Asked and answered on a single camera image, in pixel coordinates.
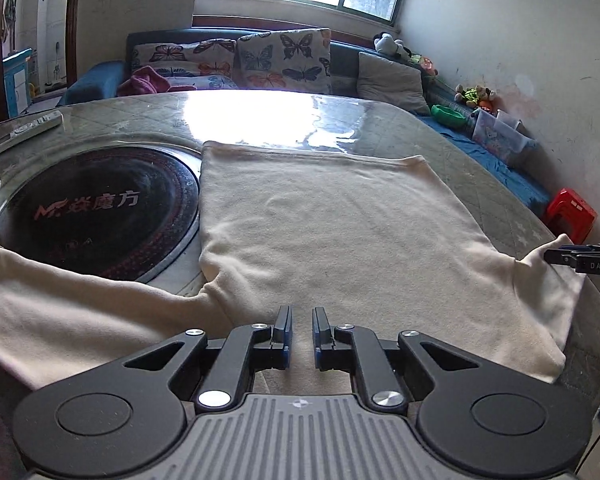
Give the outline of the cream sweater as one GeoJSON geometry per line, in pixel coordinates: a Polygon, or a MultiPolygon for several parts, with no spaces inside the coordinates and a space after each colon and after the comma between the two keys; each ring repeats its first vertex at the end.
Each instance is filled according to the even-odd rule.
{"type": "Polygon", "coordinates": [[[210,337],[294,311],[276,392],[340,393],[313,365],[311,312],[381,338],[418,330],[554,382],[583,276],[541,249],[499,252],[419,156],[389,160],[209,142],[202,150],[204,286],[193,297],[83,276],[0,247],[0,365],[37,389],[189,328],[210,337]]]}

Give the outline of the red plastic stool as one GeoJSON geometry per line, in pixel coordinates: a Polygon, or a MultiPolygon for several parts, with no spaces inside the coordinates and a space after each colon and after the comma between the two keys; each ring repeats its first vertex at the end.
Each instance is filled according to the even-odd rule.
{"type": "Polygon", "coordinates": [[[597,212],[572,188],[561,188],[542,217],[550,232],[567,234],[574,244],[585,242],[596,219],[597,212]]]}

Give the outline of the clear plastic storage box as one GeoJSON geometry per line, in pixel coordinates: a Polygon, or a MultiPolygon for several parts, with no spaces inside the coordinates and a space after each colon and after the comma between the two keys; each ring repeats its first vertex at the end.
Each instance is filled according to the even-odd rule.
{"type": "Polygon", "coordinates": [[[520,167],[539,143],[509,127],[485,110],[478,110],[472,140],[507,166],[520,167]]]}

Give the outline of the stuffed toys pile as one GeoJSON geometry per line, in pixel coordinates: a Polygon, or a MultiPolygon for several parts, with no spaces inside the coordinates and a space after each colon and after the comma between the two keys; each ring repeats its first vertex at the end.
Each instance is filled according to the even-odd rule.
{"type": "Polygon", "coordinates": [[[454,90],[454,101],[462,103],[472,110],[485,110],[488,113],[493,112],[493,101],[495,92],[488,87],[478,84],[475,87],[465,88],[458,84],[454,90]]]}

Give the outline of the green plastic bowl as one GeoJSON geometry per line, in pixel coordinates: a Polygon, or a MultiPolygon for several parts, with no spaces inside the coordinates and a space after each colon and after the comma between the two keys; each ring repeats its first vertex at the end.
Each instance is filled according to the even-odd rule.
{"type": "Polygon", "coordinates": [[[430,113],[438,124],[446,128],[460,129],[466,125],[466,117],[457,110],[454,110],[454,108],[434,104],[430,108],[430,113]]]}

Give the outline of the black induction cooktop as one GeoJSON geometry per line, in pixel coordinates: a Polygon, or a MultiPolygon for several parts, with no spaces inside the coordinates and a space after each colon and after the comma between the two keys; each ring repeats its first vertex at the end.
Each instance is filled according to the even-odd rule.
{"type": "Polygon", "coordinates": [[[199,154],[164,145],[83,151],[0,199],[0,246],[79,274],[148,283],[199,229],[199,154]]]}

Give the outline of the grey cushion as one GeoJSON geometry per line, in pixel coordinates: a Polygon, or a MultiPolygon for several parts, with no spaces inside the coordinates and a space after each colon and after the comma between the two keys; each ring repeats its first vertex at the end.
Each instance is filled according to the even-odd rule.
{"type": "Polygon", "coordinates": [[[422,88],[422,73],[377,55],[358,54],[356,91],[362,99],[388,103],[419,115],[430,114],[422,88]]]}

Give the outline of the panda plush toy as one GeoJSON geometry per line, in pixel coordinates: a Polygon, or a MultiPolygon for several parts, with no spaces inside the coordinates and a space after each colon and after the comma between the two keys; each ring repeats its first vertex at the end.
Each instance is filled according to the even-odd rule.
{"type": "Polygon", "coordinates": [[[412,52],[404,47],[403,41],[394,39],[388,32],[380,32],[373,36],[375,51],[386,58],[393,58],[399,61],[409,61],[412,52]]]}

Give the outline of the butterfly cushion lying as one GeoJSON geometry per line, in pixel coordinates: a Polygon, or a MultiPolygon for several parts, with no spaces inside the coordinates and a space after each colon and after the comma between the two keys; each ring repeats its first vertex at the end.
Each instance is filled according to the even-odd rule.
{"type": "Polygon", "coordinates": [[[131,68],[150,66],[176,86],[237,89],[233,79],[235,53],[236,41],[223,38],[193,44],[138,44],[132,49],[131,68]]]}

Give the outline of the butterfly cushion upright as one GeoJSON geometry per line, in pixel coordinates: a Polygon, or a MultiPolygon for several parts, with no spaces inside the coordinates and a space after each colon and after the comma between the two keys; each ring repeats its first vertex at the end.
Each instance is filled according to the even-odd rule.
{"type": "Polygon", "coordinates": [[[329,28],[258,32],[237,40],[240,78],[248,89],[332,93],[329,28]]]}

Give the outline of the pink cloth on sofa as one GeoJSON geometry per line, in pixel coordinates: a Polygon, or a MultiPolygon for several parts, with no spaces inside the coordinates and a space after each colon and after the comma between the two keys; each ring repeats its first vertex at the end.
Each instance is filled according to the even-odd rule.
{"type": "Polygon", "coordinates": [[[129,79],[122,82],[117,96],[146,96],[146,94],[173,93],[195,91],[193,84],[171,84],[159,75],[152,67],[143,66],[132,73],[129,79]]]}

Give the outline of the white remote control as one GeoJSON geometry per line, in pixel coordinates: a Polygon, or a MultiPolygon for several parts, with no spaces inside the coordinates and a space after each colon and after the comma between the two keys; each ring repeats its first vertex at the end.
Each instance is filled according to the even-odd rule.
{"type": "Polygon", "coordinates": [[[64,115],[59,110],[54,110],[53,112],[38,116],[38,118],[35,118],[32,122],[27,122],[2,136],[0,138],[0,154],[10,150],[18,144],[38,136],[39,134],[60,127],[63,123],[64,115]]]}

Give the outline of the blue white cabinet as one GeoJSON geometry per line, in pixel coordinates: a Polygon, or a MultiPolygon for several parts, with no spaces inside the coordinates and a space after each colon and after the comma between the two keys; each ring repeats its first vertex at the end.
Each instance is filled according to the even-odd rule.
{"type": "Polygon", "coordinates": [[[22,114],[31,104],[29,61],[32,49],[17,51],[3,58],[3,79],[9,118],[22,114]]]}

